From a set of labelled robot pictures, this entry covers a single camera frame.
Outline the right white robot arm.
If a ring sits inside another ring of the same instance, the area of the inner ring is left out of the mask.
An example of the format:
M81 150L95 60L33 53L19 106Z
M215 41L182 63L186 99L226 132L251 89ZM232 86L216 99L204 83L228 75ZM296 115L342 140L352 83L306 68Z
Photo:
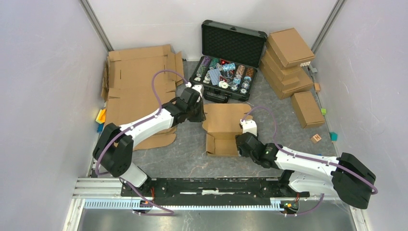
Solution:
M320 156L292 150L275 143L263 144L256 135L246 132L235 137L238 152L263 168L284 171L278 191L334 195L350 206L367 209L374 188L375 174L349 153L340 157Z

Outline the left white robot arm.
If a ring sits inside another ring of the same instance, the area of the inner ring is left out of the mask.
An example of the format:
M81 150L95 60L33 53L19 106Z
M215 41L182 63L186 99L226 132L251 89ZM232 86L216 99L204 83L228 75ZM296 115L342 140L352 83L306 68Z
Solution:
M202 85L187 87L181 96L162 104L148 116L121 126L106 125L93 151L97 161L95 173L102 175L100 167L103 167L111 176L133 185L139 196L146 196L151 183L148 175L132 162L133 149L152 135L185 121L205 121L203 92Z

